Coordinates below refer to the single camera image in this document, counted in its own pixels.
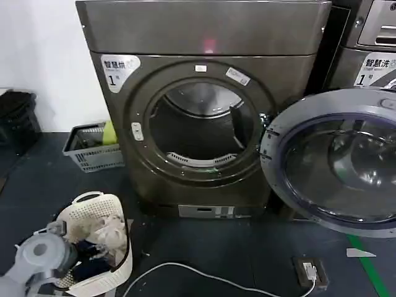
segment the number 1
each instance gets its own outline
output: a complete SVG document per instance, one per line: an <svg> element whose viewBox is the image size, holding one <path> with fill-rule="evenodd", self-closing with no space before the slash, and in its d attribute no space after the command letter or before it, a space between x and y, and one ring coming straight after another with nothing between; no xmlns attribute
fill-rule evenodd
<svg viewBox="0 0 396 297"><path fill-rule="evenodd" d="M361 75L360 81L357 83L357 85L363 85L363 79L366 76L366 74Z"/></svg>
<svg viewBox="0 0 396 297"><path fill-rule="evenodd" d="M113 76L109 75L109 78L110 78L110 80L111 80L111 84L110 84L110 85L116 85L116 84L114 83L114 81L113 81Z"/></svg>

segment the dryer top panel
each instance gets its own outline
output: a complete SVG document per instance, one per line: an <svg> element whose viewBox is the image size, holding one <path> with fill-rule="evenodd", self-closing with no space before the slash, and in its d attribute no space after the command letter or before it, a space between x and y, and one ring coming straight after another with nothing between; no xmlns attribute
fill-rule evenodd
<svg viewBox="0 0 396 297"><path fill-rule="evenodd" d="M88 47L98 53L309 55L330 1L77 1Z"/></svg>

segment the dryer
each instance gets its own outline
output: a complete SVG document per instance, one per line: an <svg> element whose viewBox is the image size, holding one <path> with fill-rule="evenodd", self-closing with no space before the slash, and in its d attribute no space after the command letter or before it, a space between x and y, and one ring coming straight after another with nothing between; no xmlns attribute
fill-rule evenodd
<svg viewBox="0 0 396 297"><path fill-rule="evenodd" d="M131 181L154 213L261 213L264 129L301 98L330 1L79 1Z"/></svg>
<svg viewBox="0 0 396 297"><path fill-rule="evenodd" d="M149 210L243 217L262 211L273 189L327 228L396 237L396 92L302 96L329 2L77 7Z"/></svg>

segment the white laundry basket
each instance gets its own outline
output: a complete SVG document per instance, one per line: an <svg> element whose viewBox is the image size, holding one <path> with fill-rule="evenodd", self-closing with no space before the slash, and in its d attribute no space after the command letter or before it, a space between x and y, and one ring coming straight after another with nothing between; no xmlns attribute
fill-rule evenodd
<svg viewBox="0 0 396 297"><path fill-rule="evenodd" d="M124 218L126 236L128 238L127 251L124 259L108 272L96 275L82 282L76 283L71 274L63 278L57 287L76 297L91 297L106 293L117 286L123 284L132 273L132 247L129 239L127 221L124 217L123 207L117 198L112 194L102 192L87 192L75 198L71 205L66 207L56 218L63 220L67 224L67 238L70 242L76 243L81 238L84 226L95 218L108 215L117 215Z"/></svg>

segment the door glass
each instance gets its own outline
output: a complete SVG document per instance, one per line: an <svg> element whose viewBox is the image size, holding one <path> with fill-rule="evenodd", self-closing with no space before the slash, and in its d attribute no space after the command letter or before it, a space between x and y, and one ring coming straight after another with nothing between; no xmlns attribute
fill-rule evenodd
<svg viewBox="0 0 396 297"><path fill-rule="evenodd" d="M296 197L349 222L396 216L396 128L378 119L317 121L286 144L282 166Z"/></svg>

